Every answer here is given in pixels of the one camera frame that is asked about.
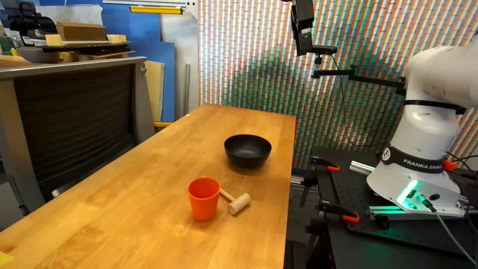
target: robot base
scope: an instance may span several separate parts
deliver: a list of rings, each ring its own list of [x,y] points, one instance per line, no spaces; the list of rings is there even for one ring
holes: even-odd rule
[[[380,164],[368,177],[368,184],[377,195],[408,214],[434,214],[423,205],[423,201],[428,199],[440,216],[465,216],[460,189],[446,172],[422,174],[398,165]]]

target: wooden table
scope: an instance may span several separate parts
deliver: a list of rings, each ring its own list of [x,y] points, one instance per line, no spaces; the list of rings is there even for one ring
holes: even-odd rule
[[[204,105],[0,234],[6,268],[284,268],[295,117]],[[230,169],[223,143],[253,134],[266,165]],[[217,178],[253,204],[198,223],[187,187]]]

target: floor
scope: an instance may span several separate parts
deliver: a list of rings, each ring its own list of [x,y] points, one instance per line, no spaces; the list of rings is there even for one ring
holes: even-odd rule
[[[301,178],[292,180],[290,187],[290,205],[289,205],[289,223],[287,223],[287,247],[286,247],[286,269],[305,269],[307,265],[307,244],[310,235],[305,232],[305,226],[313,217],[316,217],[319,204],[317,189],[311,189],[305,207],[301,207],[301,196],[304,187],[299,184]]]

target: wooden mallet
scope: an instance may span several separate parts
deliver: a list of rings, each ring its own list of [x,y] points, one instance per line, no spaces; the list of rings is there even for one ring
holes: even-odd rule
[[[251,196],[248,193],[244,193],[242,196],[235,199],[232,195],[221,189],[221,196],[226,201],[229,201],[227,213],[232,216],[238,216],[244,208],[247,208],[251,204]]]

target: green light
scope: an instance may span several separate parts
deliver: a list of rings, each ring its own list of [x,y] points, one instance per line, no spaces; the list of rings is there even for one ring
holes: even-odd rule
[[[407,196],[408,196],[413,190],[417,189],[417,186],[419,186],[419,181],[417,181],[417,180],[414,180],[414,181],[411,181],[411,183],[407,184],[407,187],[404,189],[404,192],[401,193],[401,196],[399,196],[399,199],[398,199],[398,202],[399,202],[402,207],[411,210],[410,205],[405,204],[405,199],[407,199]]]

